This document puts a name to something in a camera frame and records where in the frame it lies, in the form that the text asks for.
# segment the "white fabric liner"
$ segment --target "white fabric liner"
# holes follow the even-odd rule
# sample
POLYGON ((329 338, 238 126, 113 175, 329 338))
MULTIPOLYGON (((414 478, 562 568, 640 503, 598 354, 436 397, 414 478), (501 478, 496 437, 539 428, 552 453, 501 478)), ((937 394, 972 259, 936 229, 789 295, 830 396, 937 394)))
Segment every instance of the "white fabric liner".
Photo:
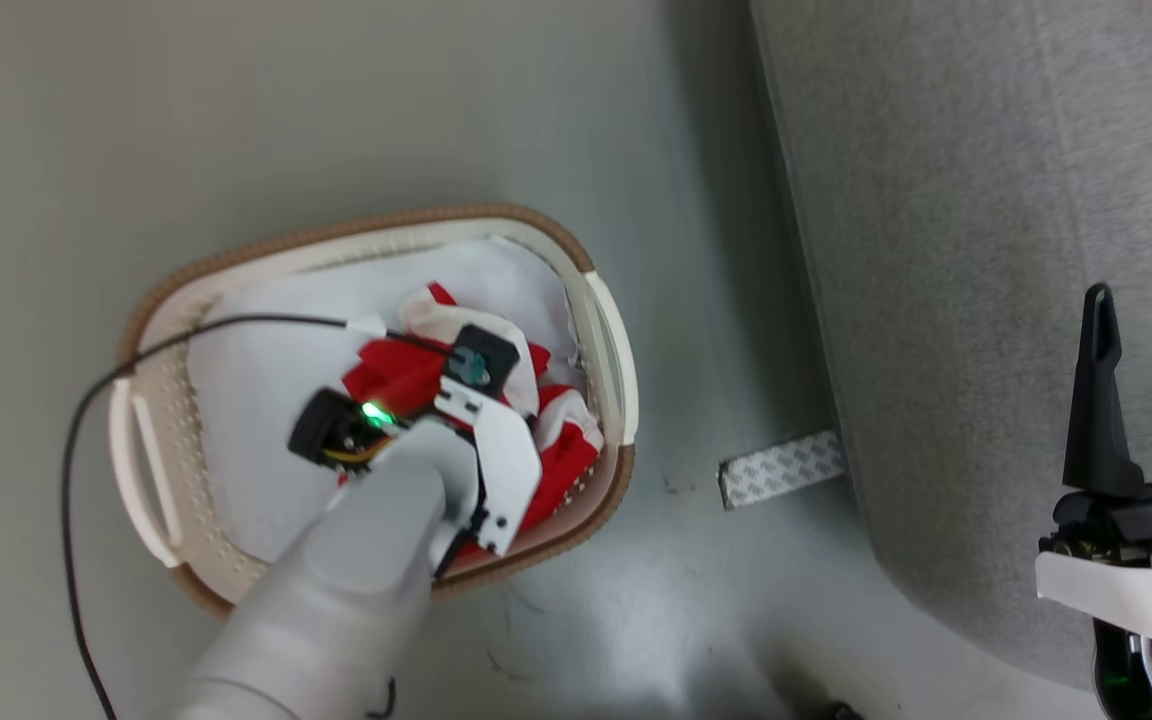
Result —
MULTIPOLYGON (((288 275, 227 293, 207 320, 243 313, 379 314, 401 329, 397 308, 431 282, 461 306, 500 314, 553 354, 543 384, 584 387, 576 369, 571 309, 558 274, 535 253, 499 237, 288 275)), ((287 450, 302 407, 340 384, 369 338, 303 325, 244 324, 197 338, 188 372, 204 429, 212 506, 238 550, 273 562, 317 518, 338 476, 287 450)))

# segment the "brown basket rim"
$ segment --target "brown basket rim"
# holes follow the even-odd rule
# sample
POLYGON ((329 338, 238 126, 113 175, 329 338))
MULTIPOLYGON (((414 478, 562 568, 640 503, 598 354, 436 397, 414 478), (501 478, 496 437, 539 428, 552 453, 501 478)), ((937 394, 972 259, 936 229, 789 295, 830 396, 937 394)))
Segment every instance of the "brown basket rim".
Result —
MULTIPOLYGON (((403 225, 438 223, 448 222, 448 220, 484 218, 516 220, 516 222, 529 223, 531 227, 539 229, 539 232, 548 234, 554 242, 558 242, 559 247, 562 247, 563 251, 570 256, 573 264, 576 265, 576 270, 579 270, 581 273, 588 273, 594 268, 593 262, 589 259, 584 247, 581 247, 576 237, 563 228, 562 225, 554 222, 553 219, 538 213, 536 210, 507 204, 507 202, 482 205, 454 205, 444 206, 444 209, 404 210, 388 215, 353 220, 353 222, 328 225, 328 227, 314 228, 310 229, 310 232, 287 234, 287 236, 274 237, 273 240, 256 243, 256 245, 238 247, 238 249, 212 255, 210 258, 197 260, 183 266, 183 268, 175 270, 174 273, 145 293, 141 303, 132 310, 131 318, 128 319, 127 328, 123 331, 122 340, 119 340, 118 343, 118 361, 119 363, 126 363, 126 361, 136 354, 137 348, 141 347, 141 336, 145 333, 146 325, 150 323, 150 318, 154 316, 157 309, 174 291, 180 290, 180 288, 196 281, 198 278, 220 272, 220 270, 232 268, 234 265, 264 258, 266 255, 293 250, 296 247, 313 245, 316 242, 338 240, 351 236, 351 234, 380 232, 381 229, 403 227, 403 225)), ((582 521, 570 532, 550 539, 550 541, 538 544, 538 546, 520 552, 517 555, 508 556, 508 559, 497 562, 497 564, 470 570, 454 578, 437 579, 434 583, 434 598, 448 597, 457 592, 465 592, 471 588, 479 588, 480 585, 498 582, 499 579, 509 577, 509 575, 562 555, 563 552, 579 546, 579 544, 593 536, 594 532, 598 532, 598 529, 602 528, 602 524, 607 523, 607 520, 611 520, 612 514, 621 505, 621 500, 626 497, 626 490, 630 486, 632 469, 634 446, 623 445, 616 456, 616 470, 612 475, 611 487, 608 487, 607 493, 604 493, 602 500, 599 501, 594 511, 591 511, 589 518, 582 521)), ((215 591, 212 591, 211 588, 207 588, 207 584, 198 578, 198 575, 192 568, 189 568, 187 562, 185 564, 177 566, 177 568, 172 568, 170 573, 180 588, 198 606, 210 612, 211 615, 226 619, 229 612, 233 611, 233 602, 225 600, 215 591)))

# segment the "basket handle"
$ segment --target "basket handle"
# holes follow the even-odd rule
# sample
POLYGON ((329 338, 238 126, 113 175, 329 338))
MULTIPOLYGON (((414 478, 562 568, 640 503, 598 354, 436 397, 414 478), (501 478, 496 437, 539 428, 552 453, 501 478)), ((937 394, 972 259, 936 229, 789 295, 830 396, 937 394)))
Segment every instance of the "basket handle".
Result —
POLYGON ((626 432, 621 445, 634 445, 634 434, 639 430, 639 377, 634 373, 634 350, 630 347, 630 333, 626 332, 626 320, 621 318, 620 306, 612 298, 607 283, 590 270, 585 273, 589 290, 594 295, 599 314, 602 314, 602 326, 611 336, 608 353, 616 370, 616 395, 621 400, 621 419, 626 432))
POLYGON ((114 381, 114 393, 109 397, 109 455, 114 460, 114 478, 118 480, 118 492, 123 497, 123 507, 132 520, 141 541, 154 553, 160 562, 175 568, 180 564, 177 548, 182 543, 180 515, 173 502, 172 492, 166 484, 166 471, 162 465, 162 454, 154 434, 154 425, 150 423, 150 406, 145 399, 132 394, 132 382, 127 378, 114 381), (132 409, 136 411, 132 418, 132 409), (150 509, 150 498, 145 483, 141 478, 141 462, 136 457, 132 431, 141 430, 141 442, 150 461, 150 471, 154 475, 157 498, 162 509, 162 523, 150 509))

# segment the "green light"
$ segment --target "green light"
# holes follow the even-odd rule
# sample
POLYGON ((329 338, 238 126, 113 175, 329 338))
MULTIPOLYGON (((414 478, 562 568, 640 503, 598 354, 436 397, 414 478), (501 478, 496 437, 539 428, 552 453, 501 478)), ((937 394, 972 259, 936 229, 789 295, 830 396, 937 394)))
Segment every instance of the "green light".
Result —
POLYGON ((362 404, 362 414, 364 414, 372 425, 379 425, 381 423, 393 425, 394 416, 386 414, 380 409, 379 406, 371 404, 371 402, 364 402, 362 404))

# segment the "red and white cloth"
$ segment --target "red and white cloth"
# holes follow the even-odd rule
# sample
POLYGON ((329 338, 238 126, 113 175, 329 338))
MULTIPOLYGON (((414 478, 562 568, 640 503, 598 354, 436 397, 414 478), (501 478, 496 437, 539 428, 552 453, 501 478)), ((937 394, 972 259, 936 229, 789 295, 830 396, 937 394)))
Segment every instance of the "red and white cloth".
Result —
MULTIPOLYGON (((518 347, 518 364, 506 379, 500 400, 525 418, 535 416, 532 439, 541 469, 540 484, 521 529, 553 515, 567 491, 598 458, 602 432, 579 391, 562 384, 539 387, 550 351, 529 343, 517 325, 499 314, 458 306, 439 283, 417 291, 397 316, 403 332, 448 350, 467 324, 479 325, 518 347)), ((376 402, 395 415, 420 414, 434 404, 444 373, 442 355, 394 338, 378 338, 362 347, 358 356, 361 364, 342 378, 349 395, 358 402, 376 402)))

